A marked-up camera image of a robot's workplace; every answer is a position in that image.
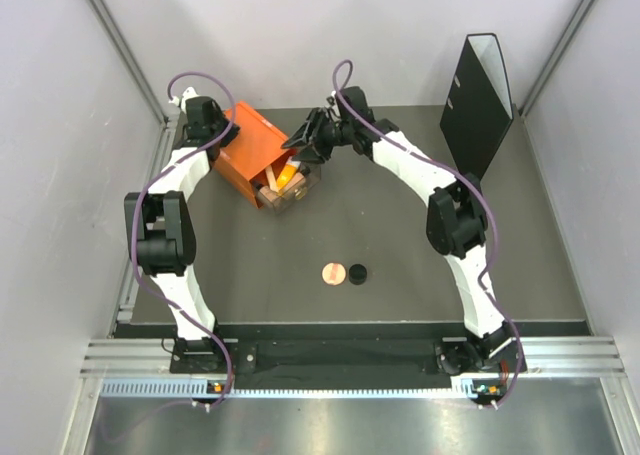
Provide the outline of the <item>orange drawer box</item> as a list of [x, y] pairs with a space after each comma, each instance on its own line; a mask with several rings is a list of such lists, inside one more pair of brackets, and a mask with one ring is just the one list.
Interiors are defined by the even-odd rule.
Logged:
[[288, 136], [249, 104], [237, 102], [235, 110], [239, 131], [226, 147], [220, 148], [212, 168], [251, 205], [261, 208], [263, 204], [257, 198], [257, 186], [268, 186], [265, 169], [271, 166], [274, 175], [278, 176], [294, 151], [281, 148]]

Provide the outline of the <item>black file holder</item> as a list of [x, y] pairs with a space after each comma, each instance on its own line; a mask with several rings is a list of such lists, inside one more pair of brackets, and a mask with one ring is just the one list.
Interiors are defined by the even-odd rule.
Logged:
[[497, 35], [467, 35], [440, 120], [458, 171], [483, 178], [513, 120], [509, 79]]

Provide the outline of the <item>small black jar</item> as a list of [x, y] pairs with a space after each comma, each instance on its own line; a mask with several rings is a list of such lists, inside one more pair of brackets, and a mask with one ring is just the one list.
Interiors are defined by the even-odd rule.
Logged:
[[368, 278], [368, 270], [364, 265], [356, 263], [349, 267], [347, 275], [350, 283], [362, 285]]

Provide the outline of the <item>clear drawer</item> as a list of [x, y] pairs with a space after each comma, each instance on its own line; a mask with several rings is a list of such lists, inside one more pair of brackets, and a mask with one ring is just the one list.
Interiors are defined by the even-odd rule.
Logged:
[[274, 214], [279, 214], [307, 193], [321, 180], [319, 165], [286, 162], [277, 172], [272, 165], [268, 166], [252, 182], [258, 206]]

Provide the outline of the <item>tall foundation bottle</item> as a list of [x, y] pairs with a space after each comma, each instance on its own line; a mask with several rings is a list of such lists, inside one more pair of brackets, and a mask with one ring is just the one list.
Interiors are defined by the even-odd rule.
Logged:
[[281, 195], [285, 197], [292, 196], [296, 190], [304, 186], [305, 182], [306, 177], [302, 173], [297, 172], [291, 178], [291, 180], [281, 189]]

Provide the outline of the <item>beige concealer tube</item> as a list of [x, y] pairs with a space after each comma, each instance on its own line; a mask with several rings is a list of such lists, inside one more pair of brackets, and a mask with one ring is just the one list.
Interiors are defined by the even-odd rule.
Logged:
[[267, 178], [267, 181], [268, 181], [269, 189], [273, 193], [275, 193], [276, 195], [280, 196], [281, 195], [281, 189], [278, 186], [277, 179], [276, 179], [276, 176], [274, 174], [273, 167], [271, 165], [268, 165], [265, 168], [265, 175], [266, 175], [266, 178]]

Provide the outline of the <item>aluminium front rail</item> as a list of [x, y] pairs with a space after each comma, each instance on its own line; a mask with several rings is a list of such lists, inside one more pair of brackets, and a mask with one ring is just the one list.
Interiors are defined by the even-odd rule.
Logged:
[[[225, 373], [221, 355], [172, 354], [172, 343], [156, 339], [94, 340], [81, 364], [83, 376], [142, 377]], [[232, 367], [254, 374], [275, 367], [438, 369], [427, 340], [255, 340], [229, 341]], [[523, 373], [542, 377], [619, 376], [624, 366], [607, 337], [525, 337]]]

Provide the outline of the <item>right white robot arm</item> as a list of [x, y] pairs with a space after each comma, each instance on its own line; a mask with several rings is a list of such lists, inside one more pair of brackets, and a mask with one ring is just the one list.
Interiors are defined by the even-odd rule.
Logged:
[[357, 86], [332, 93], [325, 106], [312, 109], [282, 146], [307, 164], [323, 164], [334, 148], [350, 146], [406, 184], [426, 207], [427, 239], [450, 267], [463, 307], [466, 338], [437, 347], [440, 368], [450, 375], [496, 369], [506, 376], [523, 369], [516, 326], [498, 307], [486, 268], [489, 221], [475, 178], [458, 178], [394, 123], [376, 119]]

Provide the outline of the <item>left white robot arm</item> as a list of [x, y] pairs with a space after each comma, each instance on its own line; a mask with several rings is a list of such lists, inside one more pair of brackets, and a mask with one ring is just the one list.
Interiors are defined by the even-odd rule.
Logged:
[[186, 116], [179, 143], [148, 189], [124, 199], [129, 256], [135, 273], [155, 284], [151, 292], [175, 318], [171, 371], [229, 374], [228, 349], [215, 334], [216, 317], [195, 273], [197, 240], [188, 200], [237, 127], [213, 98], [192, 87], [171, 103]]

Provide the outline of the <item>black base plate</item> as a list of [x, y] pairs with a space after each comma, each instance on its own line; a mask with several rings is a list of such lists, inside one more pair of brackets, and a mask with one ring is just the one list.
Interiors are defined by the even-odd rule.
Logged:
[[240, 340], [227, 346], [224, 355], [218, 346], [197, 348], [178, 341], [171, 370], [182, 373], [226, 370], [239, 376], [317, 378], [342, 374], [351, 376], [357, 368], [367, 375], [407, 368], [417, 374], [504, 372], [515, 367], [515, 349], [509, 345], [499, 352], [485, 352], [468, 340], [431, 339], [334, 339], [334, 340]]

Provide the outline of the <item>short foundation bottle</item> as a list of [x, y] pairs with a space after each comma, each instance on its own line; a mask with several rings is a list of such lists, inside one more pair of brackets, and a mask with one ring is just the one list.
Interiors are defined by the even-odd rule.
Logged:
[[275, 205], [280, 200], [279, 194], [271, 190], [268, 186], [262, 186], [259, 188], [256, 196], [264, 205]]

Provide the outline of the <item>yellow cream tube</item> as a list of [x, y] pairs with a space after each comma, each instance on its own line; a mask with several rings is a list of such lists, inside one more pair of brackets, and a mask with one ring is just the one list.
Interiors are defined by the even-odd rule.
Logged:
[[300, 167], [300, 161], [290, 157], [282, 168], [280, 174], [276, 179], [276, 186], [279, 191], [285, 189], [285, 187], [292, 181]]

